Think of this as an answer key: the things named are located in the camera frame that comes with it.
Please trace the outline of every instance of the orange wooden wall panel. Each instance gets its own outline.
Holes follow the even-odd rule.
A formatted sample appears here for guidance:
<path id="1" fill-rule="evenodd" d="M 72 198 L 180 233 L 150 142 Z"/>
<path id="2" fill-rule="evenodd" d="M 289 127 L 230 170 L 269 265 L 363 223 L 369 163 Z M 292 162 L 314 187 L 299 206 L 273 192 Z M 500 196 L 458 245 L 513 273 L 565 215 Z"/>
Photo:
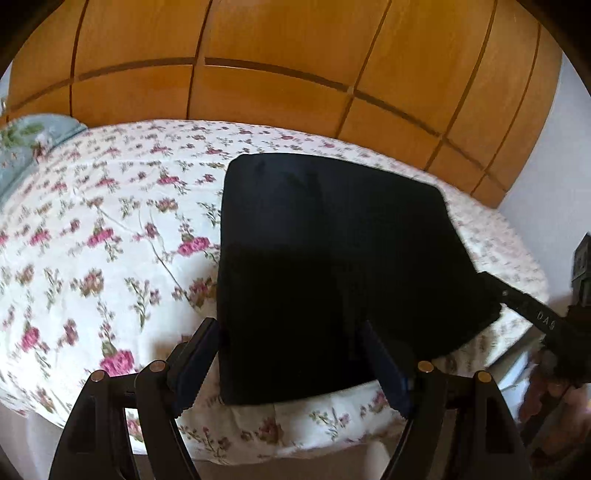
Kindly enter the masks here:
<path id="1" fill-rule="evenodd" d="M 307 80 L 200 66 L 195 71 L 189 117 L 280 126 L 330 137 L 346 102 L 346 93 Z"/>
<path id="2" fill-rule="evenodd" d="M 497 208 L 505 196 L 505 191 L 488 176 L 485 176 L 472 196 L 487 207 Z"/>
<path id="3" fill-rule="evenodd" d="M 89 127 L 155 118 L 184 119 L 191 66 L 145 67 L 72 85 L 73 116 Z"/>
<path id="4" fill-rule="evenodd" d="M 482 177 L 478 166 L 448 145 L 441 146 L 429 173 L 466 193 L 470 193 Z"/>
<path id="5" fill-rule="evenodd" d="M 417 168 L 427 165 L 439 141 L 407 120 L 359 99 L 353 100 L 339 139 Z"/>
<path id="6" fill-rule="evenodd" d="M 501 146 L 525 91 L 538 23 L 517 1 L 499 0 L 474 83 L 449 138 L 487 166 Z"/>
<path id="7" fill-rule="evenodd" d="M 194 57 L 209 0 L 90 0 L 76 75 L 132 61 Z"/>
<path id="8" fill-rule="evenodd" d="M 387 0 L 220 0 L 203 55 L 257 61 L 353 85 Z"/>
<path id="9" fill-rule="evenodd" d="M 15 119 L 32 113 L 59 113 L 70 115 L 70 87 L 60 87 L 41 95 L 39 98 L 26 103 L 18 110 L 10 112 L 10 118 Z"/>
<path id="10" fill-rule="evenodd" d="M 485 39 L 493 0 L 395 0 L 359 90 L 444 132 Z"/>
<path id="11" fill-rule="evenodd" d="M 74 38 L 84 2 L 66 0 L 19 50 L 12 63 L 9 106 L 70 78 Z"/>
<path id="12" fill-rule="evenodd" d="M 542 28 L 530 85 L 515 122 L 490 168 L 506 189 L 513 185 L 540 136 L 552 106 L 561 63 L 562 50 Z"/>

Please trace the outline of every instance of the pillow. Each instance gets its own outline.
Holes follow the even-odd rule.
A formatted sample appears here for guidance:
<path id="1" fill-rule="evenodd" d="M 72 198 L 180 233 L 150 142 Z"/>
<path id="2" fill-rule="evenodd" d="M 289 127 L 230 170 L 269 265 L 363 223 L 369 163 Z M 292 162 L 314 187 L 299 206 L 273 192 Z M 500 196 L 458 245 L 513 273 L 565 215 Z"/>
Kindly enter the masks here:
<path id="1" fill-rule="evenodd" d="M 86 128 L 69 116 L 43 113 L 18 118 L 0 129 L 0 207 L 35 171 L 34 160 Z"/>

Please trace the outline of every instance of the floral bed sheet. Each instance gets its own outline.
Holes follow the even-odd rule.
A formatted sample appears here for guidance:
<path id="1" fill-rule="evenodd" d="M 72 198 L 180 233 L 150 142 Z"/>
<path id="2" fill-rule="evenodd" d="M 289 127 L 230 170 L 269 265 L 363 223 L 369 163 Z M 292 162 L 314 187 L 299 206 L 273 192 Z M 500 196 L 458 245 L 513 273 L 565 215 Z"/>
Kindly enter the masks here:
<path id="1" fill-rule="evenodd" d="M 497 211 L 366 148 L 226 122 L 95 128 L 44 157 L 0 214 L 0 400 L 63 426 L 90 372 L 139 371 L 215 316 L 225 170 L 239 154 L 263 152 L 334 157 L 436 184 L 477 268 L 547 300 L 544 274 Z M 438 365 L 469 374 L 527 328 L 504 310 Z M 145 453 L 137 415 L 127 416 L 132 448 Z M 193 459 L 237 464 L 399 436 L 404 419 L 377 381 L 301 401 L 226 406 L 215 362 L 178 425 Z"/>

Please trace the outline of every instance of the light blue pillowcase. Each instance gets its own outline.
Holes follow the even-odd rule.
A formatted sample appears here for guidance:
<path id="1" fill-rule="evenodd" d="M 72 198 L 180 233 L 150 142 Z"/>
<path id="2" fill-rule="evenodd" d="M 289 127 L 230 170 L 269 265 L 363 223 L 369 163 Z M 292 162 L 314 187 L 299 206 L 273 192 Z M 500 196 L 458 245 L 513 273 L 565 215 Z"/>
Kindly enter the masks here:
<path id="1" fill-rule="evenodd" d="M 11 193 L 36 171 L 39 157 L 86 129 L 72 117 L 53 113 L 24 116 L 0 129 L 0 210 Z"/>

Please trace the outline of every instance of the black fabric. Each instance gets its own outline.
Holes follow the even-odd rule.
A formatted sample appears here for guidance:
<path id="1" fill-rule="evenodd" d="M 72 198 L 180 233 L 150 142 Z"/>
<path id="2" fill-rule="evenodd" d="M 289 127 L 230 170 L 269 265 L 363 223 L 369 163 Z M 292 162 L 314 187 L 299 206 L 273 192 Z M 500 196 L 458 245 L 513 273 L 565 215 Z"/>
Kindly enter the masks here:
<path id="1" fill-rule="evenodd" d="M 295 154 L 241 155 L 226 174 L 217 284 L 227 404 L 310 397 L 374 378 L 369 319 L 418 359 L 496 320 L 439 190 Z"/>

